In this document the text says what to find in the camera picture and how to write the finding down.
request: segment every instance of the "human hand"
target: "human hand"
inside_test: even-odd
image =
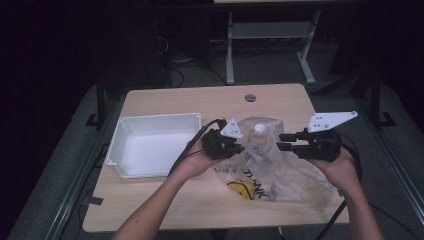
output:
[[[340,149],[340,156],[333,162],[322,160],[308,160],[327,177],[327,180],[342,192],[359,186],[356,162],[350,153]]]
[[[192,177],[199,176],[209,167],[220,163],[223,160],[212,160],[202,149],[202,140],[200,138],[193,145],[187,153],[187,157],[180,163],[180,165],[178,165],[175,171],[178,171],[178,173],[181,173],[187,179],[190,179]]]

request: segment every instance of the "background table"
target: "background table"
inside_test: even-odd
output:
[[[253,94],[255,102],[245,96]],[[216,118],[251,116],[281,119],[285,132],[301,131],[314,108],[300,84],[138,90],[128,93],[121,117],[199,112],[202,124]],[[88,232],[115,231],[163,182],[164,178],[122,179],[104,165],[84,221]],[[223,183],[213,169],[189,180],[175,197],[161,229],[212,229],[326,223],[343,198],[337,193],[325,207],[248,201]],[[348,222],[345,210],[338,222]]]

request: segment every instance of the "white tray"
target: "white tray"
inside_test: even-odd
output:
[[[200,113],[119,118],[106,164],[122,178],[167,176],[200,127]]]

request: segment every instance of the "person's left arm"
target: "person's left arm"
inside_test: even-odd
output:
[[[190,152],[199,151],[201,147],[201,141],[198,141]],[[169,206],[184,183],[218,162],[203,151],[188,155],[153,195],[124,222],[112,239],[154,239]]]

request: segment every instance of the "transparent plastic bag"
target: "transparent plastic bag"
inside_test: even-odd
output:
[[[238,123],[246,149],[214,166],[220,178],[246,199],[325,205],[336,190],[311,163],[276,143],[281,120],[250,117]]]

